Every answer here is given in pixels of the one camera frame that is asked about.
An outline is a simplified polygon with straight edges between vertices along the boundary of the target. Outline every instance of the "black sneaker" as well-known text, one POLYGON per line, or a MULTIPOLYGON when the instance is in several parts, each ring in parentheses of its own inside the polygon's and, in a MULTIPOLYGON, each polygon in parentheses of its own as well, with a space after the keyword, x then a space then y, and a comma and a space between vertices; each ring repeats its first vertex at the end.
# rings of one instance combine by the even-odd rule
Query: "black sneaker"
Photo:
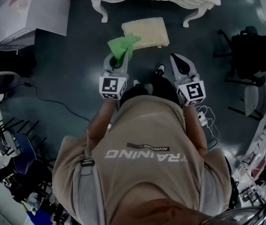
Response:
POLYGON ((163 75, 165 72, 165 65, 163 63, 158 63, 155 69, 155 74, 163 75))
POLYGON ((136 78, 134 78, 132 80, 132 86, 133 87, 138 87, 138 86, 141 86, 141 84, 140 84, 140 82, 136 78))

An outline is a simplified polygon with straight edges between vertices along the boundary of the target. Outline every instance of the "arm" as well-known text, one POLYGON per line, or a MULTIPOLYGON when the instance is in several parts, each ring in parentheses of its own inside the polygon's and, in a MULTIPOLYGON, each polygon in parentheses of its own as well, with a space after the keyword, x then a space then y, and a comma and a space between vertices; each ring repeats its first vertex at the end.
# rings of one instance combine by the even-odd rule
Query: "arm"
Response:
POLYGON ((94 149, 106 134, 107 127, 110 123, 115 108, 115 100, 105 100, 100 111, 95 115, 87 128, 91 149, 94 149))
POLYGON ((33 215, 33 213, 31 211, 28 211, 27 214, 28 214, 30 220, 34 221, 35 216, 33 215))
POLYGON ((23 207, 24 207, 24 209, 25 209, 25 211, 26 211, 26 212, 28 212, 28 211, 29 211, 29 210, 27 209, 27 207, 25 206, 25 204, 24 204, 24 203, 20 202, 20 204, 21 204, 21 205, 23 205, 23 207))
POLYGON ((55 213, 52 214, 52 217, 51 217, 51 222, 54 223, 54 217, 55 217, 55 213))
MULTIPOLYGON (((90 148, 93 149, 106 134, 116 101, 105 100, 100 111, 88 126, 90 148)), ((53 191, 71 216, 76 217, 73 202, 73 178, 76 166, 85 159, 87 133, 83 139, 66 136, 53 169, 53 191)))
POLYGON ((198 153, 203 157, 208 153, 207 140, 197 115, 194 105, 183 107, 186 133, 190 141, 195 146, 198 153))

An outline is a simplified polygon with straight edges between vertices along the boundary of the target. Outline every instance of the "dark gray floor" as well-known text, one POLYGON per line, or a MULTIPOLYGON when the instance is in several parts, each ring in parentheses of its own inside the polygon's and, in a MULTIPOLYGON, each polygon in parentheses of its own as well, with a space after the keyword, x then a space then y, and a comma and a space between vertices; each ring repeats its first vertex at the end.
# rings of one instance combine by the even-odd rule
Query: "dark gray floor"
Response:
MULTIPOLYGON (((242 155, 248 148, 258 122, 227 109, 242 109, 240 98, 244 86, 224 83, 230 68, 230 58, 213 59, 214 50, 225 52, 228 46, 217 34, 223 29, 229 36, 239 33, 245 26, 254 25, 259 34, 266 35, 266 23, 259 16, 259 0, 222 0, 220 7, 208 11, 202 18, 183 28, 183 18, 192 11, 171 2, 127 0, 117 4, 104 3, 108 23, 101 23, 101 15, 88 0, 72 0, 67 36, 38 30, 35 41, 37 67, 30 82, 38 87, 40 97, 66 103, 73 111, 92 119, 101 106, 98 77, 103 60, 109 54, 107 42, 123 35, 124 22, 163 17, 170 45, 158 49, 145 48, 134 52, 129 67, 130 78, 148 82, 156 63, 166 65, 166 77, 173 81, 169 55, 179 53, 191 59, 205 82, 207 98, 215 124, 220 131, 220 142, 229 160, 242 155)), ((5 119, 40 120, 34 133, 47 137, 48 157, 56 156, 65 135, 81 136, 87 122, 70 114, 63 106, 39 101, 33 88, 20 87, 2 102, 5 119)))

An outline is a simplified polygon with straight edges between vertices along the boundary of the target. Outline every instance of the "white wall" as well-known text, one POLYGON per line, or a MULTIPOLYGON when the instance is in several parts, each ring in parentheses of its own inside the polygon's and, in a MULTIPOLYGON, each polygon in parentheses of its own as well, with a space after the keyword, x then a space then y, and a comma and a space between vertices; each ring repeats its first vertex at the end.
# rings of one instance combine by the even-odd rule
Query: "white wall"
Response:
POLYGON ((10 191, 1 183, 0 214, 13 225, 23 225, 28 216, 23 206, 12 198, 10 191))
POLYGON ((34 224, 31 222, 30 218, 27 217, 27 219, 26 219, 24 225, 34 225, 34 224))

